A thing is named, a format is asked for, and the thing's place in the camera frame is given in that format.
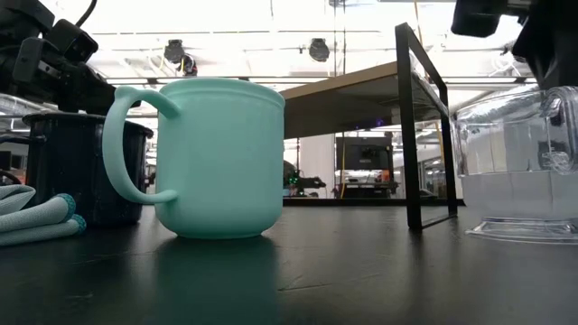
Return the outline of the clear glass mug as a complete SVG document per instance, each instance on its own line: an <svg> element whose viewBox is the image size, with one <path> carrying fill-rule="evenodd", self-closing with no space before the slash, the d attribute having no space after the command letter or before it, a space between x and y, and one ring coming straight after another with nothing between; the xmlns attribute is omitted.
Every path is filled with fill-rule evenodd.
<svg viewBox="0 0 578 325"><path fill-rule="evenodd" d="M532 89L452 117L456 171L476 237L578 244L578 87Z"/></svg>

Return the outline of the black round ceiling fixture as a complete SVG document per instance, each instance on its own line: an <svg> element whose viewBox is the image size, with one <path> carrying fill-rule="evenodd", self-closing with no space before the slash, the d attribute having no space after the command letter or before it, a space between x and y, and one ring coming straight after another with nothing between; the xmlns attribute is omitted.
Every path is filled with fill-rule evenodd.
<svg viewBox="0 0 578 325"><path fill-rule="evenodd" d="M313 38L309 46L310 57L318 62L326 62L330 56L329 47L323 38Z"/></svg>
<svg viewBox="0 0 578 325"><path fill-rule="evenodd" d="M173 64L180 63L184 55L185 51L182 47L182 40L180 39L169 40L164 47L163 56Z"/></svg>

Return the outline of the black background monitor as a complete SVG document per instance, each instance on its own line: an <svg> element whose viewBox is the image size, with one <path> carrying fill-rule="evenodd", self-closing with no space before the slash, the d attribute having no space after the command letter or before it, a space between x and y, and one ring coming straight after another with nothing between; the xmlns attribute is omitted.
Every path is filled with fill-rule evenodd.
<svg viewBox="0 0 578 325"><path fill-rule="evenodd" d="M338 170L393 170L393 150L387 137L338 137L336 139Z"/></svg>

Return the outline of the mint green plastic mug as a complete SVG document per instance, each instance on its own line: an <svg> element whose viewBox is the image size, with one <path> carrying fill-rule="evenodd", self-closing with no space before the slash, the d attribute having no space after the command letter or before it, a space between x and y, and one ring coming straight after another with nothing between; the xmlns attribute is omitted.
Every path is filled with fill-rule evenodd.
<svg viewBox="0 0 578 325"><path fill-rule="evenodd" d="M158 111L155 192L131 181L121 137L129 108ZM180 237L255 237L283 206L284 98L250 81L192 78L158 91L119 87L102 134L103 162L116 192L155 208Z"/></svg>

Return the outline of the folded light blue cloth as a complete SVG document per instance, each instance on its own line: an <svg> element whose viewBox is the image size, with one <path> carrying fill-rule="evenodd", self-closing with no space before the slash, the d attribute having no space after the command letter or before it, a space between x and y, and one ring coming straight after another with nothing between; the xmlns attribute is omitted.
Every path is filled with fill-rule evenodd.
<svg viewBox="0 0 578 325"><path fill-rule="evenodd" d="M76 202L69 194L26 208L35 193L27 185L0 186L0 246L71 237L86 230L87 222L75 212Z"/></svg>

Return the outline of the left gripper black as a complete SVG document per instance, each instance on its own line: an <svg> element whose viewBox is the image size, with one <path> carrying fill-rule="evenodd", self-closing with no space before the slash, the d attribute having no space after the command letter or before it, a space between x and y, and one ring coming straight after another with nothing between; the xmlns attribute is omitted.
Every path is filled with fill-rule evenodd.
<svg viewBox="0 0 578 325"><path fill-rule="evenodd" d="M115 91L86 63L67 60L43 39L0 44L0 93L51 103L69 113L106 113Z"/></svg>

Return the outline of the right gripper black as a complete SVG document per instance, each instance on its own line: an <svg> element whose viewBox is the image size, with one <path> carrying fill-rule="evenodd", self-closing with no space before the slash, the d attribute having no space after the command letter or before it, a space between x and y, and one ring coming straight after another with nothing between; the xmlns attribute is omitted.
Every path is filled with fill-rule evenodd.
<svg viewBox="0 0 578 325"><path fill-rule="evenodd" d="M512 52L541 89L578 87L578 0L533 0Z"/></svg>

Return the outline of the wooden shelf with black frame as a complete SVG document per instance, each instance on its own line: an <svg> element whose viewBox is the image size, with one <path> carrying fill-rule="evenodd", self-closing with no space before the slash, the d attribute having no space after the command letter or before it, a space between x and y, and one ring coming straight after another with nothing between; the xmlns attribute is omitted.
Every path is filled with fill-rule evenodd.
<svg viewBox="0 0 578 325"><path fill-rule="evenodd" d="M396 59L282 91L287 139L400 125L407 225L420 231L458 216L448 90L408 23L395 28ZM415 125L439 120L447 213L422 219Z"/></svg>

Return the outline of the dark blue enamel mug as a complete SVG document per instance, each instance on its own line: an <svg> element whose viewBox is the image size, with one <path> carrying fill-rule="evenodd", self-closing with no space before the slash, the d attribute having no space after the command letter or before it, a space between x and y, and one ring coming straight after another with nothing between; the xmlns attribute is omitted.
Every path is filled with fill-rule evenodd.
<svg viewBox="0 0 578 325"><path fill-rule="evenodd" d="M28 146L25 184L36 189L33 207L61 193L76 202L76 213L94 227L134 225L142 206L112 187L102 159L103 116L72 113L28 115L28 135L0 135L0 144Z"/></svg>

